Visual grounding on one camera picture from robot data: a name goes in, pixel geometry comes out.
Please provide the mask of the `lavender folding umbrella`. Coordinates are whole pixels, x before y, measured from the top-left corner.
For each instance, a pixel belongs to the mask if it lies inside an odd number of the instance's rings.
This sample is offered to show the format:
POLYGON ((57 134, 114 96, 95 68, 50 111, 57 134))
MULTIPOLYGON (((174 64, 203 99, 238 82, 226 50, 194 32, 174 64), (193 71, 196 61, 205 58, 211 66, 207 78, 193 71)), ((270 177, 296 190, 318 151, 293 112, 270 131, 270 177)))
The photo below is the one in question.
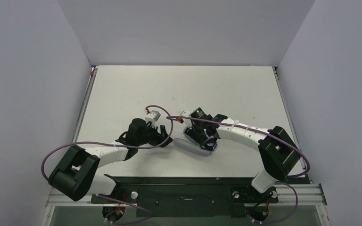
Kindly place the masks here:
POLYGON ((211 131, 208 132, 202 128, 186 127, 183 134, 189 141, 199 147, 198 150, 211 153, 217 148, 218 137, 211 131))

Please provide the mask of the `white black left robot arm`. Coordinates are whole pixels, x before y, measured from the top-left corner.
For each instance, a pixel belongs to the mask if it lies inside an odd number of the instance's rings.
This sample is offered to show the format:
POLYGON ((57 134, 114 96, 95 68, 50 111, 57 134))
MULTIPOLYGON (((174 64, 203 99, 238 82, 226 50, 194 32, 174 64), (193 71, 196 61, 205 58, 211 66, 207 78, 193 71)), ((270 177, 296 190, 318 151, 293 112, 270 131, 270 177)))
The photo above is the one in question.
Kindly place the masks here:
POLYGON ((93 142, 87 148, 81 147, 82 142, 66 145, 68 150, 46 179, 73 201, 87 194, 109 195, 116 182, 110 176, 98 174, 98 168, 129 160, 142 149, 164 148, 172 141, 165 125, 157 127, 154 120, 135 118, 127 131, 110 144, 93 142))

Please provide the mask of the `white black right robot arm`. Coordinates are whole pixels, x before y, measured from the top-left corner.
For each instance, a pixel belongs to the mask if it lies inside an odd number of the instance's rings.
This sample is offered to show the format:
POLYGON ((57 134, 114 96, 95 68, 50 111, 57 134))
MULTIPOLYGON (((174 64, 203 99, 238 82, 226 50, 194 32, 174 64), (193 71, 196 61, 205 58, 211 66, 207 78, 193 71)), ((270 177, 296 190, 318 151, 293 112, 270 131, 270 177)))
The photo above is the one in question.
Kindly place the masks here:
POLYGON ((187 143, 179 147, 203 156, 209 156, 218 146, 219 139, 234 141, 256 150, 261 157, 263 170, 258 172, 247 186, 252 200, 270 194, 270 188, 287 178, 300 161, 297 146, 288 133, 279 126, 272 129, 252 127, 225 115, 212 117, 201 108, 183 111, 186 128, 183 130, 187 143))

